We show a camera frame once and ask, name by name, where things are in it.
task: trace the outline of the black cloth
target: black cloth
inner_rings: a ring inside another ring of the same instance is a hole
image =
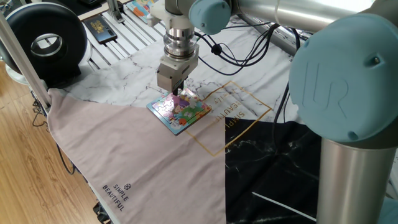
[[[226,129],[226,143],[253,121],[240,119]],[[257,122],[226,148],[226,219],[228,223],[314,224],[259,195],[312,217],[317,215],[321,138],[296,122]]]

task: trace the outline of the pink fabric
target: pink fabric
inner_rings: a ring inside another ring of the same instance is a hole
[[[121,223],[226,223],[225,153],[213,157],[187,133],[174,136],[147,108],[50,95],[52,136]],[[221,149],[224,122],[215,125],[189,130]]]

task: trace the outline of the silver pole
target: silver pole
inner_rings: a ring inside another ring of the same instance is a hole
[[[47,109],[51,105],[50,95],[45,90],[39,76],[27,58],[24,49],[22,49],[17,37],[11,30],[11,27],[7,23],[7,20],[4,18],[2,13],[0,13],[0,39],[4,46],[6,46],[12,59],[14,59],[19,70],[25,76],[27,82],[33,89],[33,92],[36,94],[42,106]]]
[[[322,139],[317,223],[376,224],[395,153]]]
[[[108,2],[108,13],[111,14],[113,19],[115,19],[118,23],[124,22],[124,19],[122,18],[122,14],[120,13],[119,6],[118,6],[118,0],[107,0]]]
[[[333,0],[233,0],[236,12],[282,26],[318,32],[337,19],[371,7],[371,1],[348,6]]]

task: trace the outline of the cartoon puzzle image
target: cartoon puzzle image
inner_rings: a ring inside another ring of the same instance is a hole
[[[150,109],[174,134],[187,129],[211,108],[188,89],[177,96],[172,93],[149,103]]]

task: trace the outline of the light blue joint cover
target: light blue joint cover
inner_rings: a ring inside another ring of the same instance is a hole
[[[398,201],[385,198],[380,212],[379,222],[377,224],[398,223]]]
[[[189,10],[189,20],[205,34],[219,33],[229,22],[231,8],[224,0],[196,0]]]
[[[320,136],[375,136],[398,116],[398,28],[374,14],[335,21],[296,53],[289,88],[298,115]]]

